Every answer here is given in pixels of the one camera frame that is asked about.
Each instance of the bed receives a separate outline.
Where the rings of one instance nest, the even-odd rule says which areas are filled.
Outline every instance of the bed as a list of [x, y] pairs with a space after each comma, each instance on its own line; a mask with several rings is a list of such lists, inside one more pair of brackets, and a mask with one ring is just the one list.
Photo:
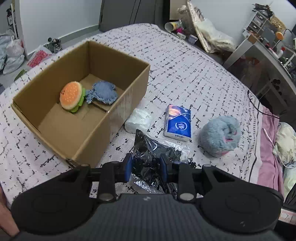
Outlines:
[[[35, 75], [72, 48], [91, 40], [123, 51], [151, 65], [147, 92], [139, 108], [153, 117], [148, 130], [152, 138], [187, 145], [189, 158], [197, 167], [212, 164], [247, 182], [283, 190], [281, 168], [272, 155], [272, 145], [262, 128], [274, 139], [279, 120], [271, 114], [237, 78], [220, 64], [152, 24], [136, 24], [110, 30], [69, 47], [28, 71], [0, 95], [0, 182], [8, 203], [21, 192], [49, 180], [71, 167], [45, 148], [21, 122], [10, 105], [16, 93]], [[164, 114], [168, 104], [191, 110], [192, 136], [189, 142], [163, 135]], [[209, 156], [198, 145], [201, 128], [219, 115], [232, 115], [240, 122], [242, 137], [238, 147], [221, 158]], [[134, 134], [122, 127], [106, 149], [99, 166], [123, 160], [131, 152]], [[133, 181], [118, 183], [116, 192], [138, 193]]]

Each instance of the blue fluffy plush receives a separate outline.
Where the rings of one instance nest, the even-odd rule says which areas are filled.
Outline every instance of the blue fluffy plush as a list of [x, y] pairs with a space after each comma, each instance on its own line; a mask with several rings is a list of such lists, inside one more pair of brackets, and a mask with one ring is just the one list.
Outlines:
[[86, 91], [86, 102], [90, 104], [93, 98], [111, 105], [116, 101], [118, 95], [114, 84], [107, 81], [98, 81], [93, 84], [91, 90]]
[[234, 150], [240, 140], [239, 122], [232, 116], [219, 116], [210, 120], [201, 130], [200, 144], [206, 152], [220, 157]]

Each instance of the orange round object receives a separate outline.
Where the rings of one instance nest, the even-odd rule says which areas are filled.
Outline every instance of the orange round object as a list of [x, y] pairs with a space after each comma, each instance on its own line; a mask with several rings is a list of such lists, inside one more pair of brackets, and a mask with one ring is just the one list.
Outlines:
[[278, 40], [283, 40], [284, 39], [284, 36], [283, 36], [283, 34], [281, 32], [276, 32], [276, 38]]
[[82, 95], [82, 85], [73, 81], [67, 83], [59, 95], [61, 106], [66, 110], [73, 109], [79, 102]]

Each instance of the baseboard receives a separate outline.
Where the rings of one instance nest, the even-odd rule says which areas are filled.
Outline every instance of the baseboard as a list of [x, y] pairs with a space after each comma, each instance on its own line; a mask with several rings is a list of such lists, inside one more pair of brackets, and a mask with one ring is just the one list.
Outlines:
[[[75, 38], [78, 38], [82, 35], [85, 35], [85, 34], [88, 34], [88, 33], [91, 33], [91, 32], [94, 32], [96, 30], [99, 29], [99, 25], [96, 24], [96, 25], [93, 25], [93, 26], [90, 26], [90, 27], [86, 27], [86, 28], [83, 28], [83, 29], [79, 29], [75, 32], [72, 32], [72, 33], [69, 33], [69, 34], [66, 34], [64, 36], [61, 36], [59, 37], [59, 39], [61, 40], [61, 43], [66, 43], [72, 39], [75, 39]], [[32, 57], [32, 55], [34, 54], [36, 50], [32, 51], [31, 53], [28, 54], [28, 59], [30, 59]]]

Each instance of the pink bed sheet edge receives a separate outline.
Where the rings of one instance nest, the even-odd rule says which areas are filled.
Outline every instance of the pink bed sheet edge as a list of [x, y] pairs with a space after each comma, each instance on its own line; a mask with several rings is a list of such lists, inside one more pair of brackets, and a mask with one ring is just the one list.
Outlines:
[[[263, 113], [272, 115], [266, 107], [263, 107]], [[273, 146], [267, 139], [263, 128], [266, 130], [270, 139], [275, 142], [276, 132], [279, 124], [279, 119], [271, 116], [263, 115], [261, 138], [260, 138], [260, 157], [262, 165], [258, 173], [257, 184], [273, 188], [284, 195], [284, 181], [282, 174], [282, 167], [278, 163], [276, 157], [272, 153]]]

